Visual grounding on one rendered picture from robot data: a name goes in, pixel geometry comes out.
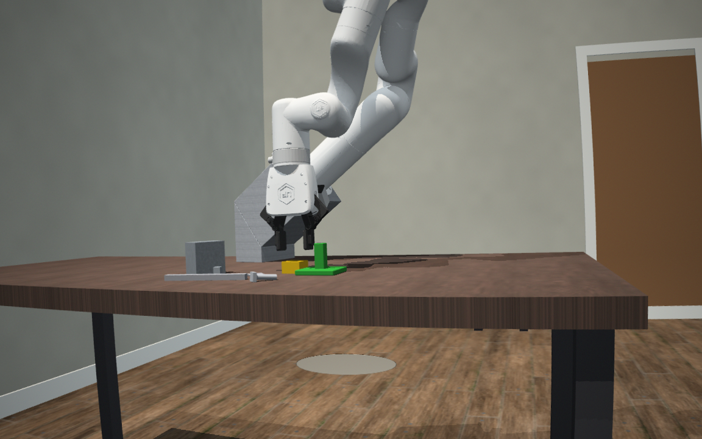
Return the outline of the grey flat bar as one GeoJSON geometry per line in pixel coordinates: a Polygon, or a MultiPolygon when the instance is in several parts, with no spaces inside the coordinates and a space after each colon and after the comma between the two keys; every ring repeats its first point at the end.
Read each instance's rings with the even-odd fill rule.
{"type": "Polygon", "coordinates": [[[191,273],[191,274],[167,274],[165,281],[180,280],[246,280],[247,273],[191,273]]]}

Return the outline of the yellow square nut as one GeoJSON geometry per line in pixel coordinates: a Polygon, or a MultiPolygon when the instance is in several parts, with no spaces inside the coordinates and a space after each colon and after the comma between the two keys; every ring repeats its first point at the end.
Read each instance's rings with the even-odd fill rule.
{"type": "Polygon", "coordinates": [[[308,260],[288,260],[282,262],[282,273],[295,273],[298,269],[308,267],[308,260]]]}

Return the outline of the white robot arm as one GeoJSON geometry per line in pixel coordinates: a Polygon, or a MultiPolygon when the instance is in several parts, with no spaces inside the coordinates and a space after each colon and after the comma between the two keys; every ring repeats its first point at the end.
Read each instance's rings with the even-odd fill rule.
{"type": "Polygon", "coordinates": [[[328,207],[332,184],[410,110],[418,66],[413,48],[428,0],[397,0],[390,8],[390,0],[322,2],[330,12],[342,13],[330,44],[328,93],[273,103],[273,153],[268,162],[310,163],[319,199],[328,207]],[[377,91],[358,106],[380,29],[374,59],[377,91]],[[327,137],[312,153],[310,129],[327,137]]]}

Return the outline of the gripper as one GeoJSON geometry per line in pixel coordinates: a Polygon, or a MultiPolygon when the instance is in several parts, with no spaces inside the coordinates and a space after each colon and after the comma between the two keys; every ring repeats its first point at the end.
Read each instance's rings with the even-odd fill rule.
{"type": "Polygon", "coordinates": [[[283,228],[287,216],[300,214],[303,217],[303,248],[310,250],[314,249],[314,229],[328,212],[319,199],[314,166],[310,166],[310,163],[280,162],[269,168],[266,206],[261,211],[261,217],[275,231],[277,251],[286,250],[283,228]]]}

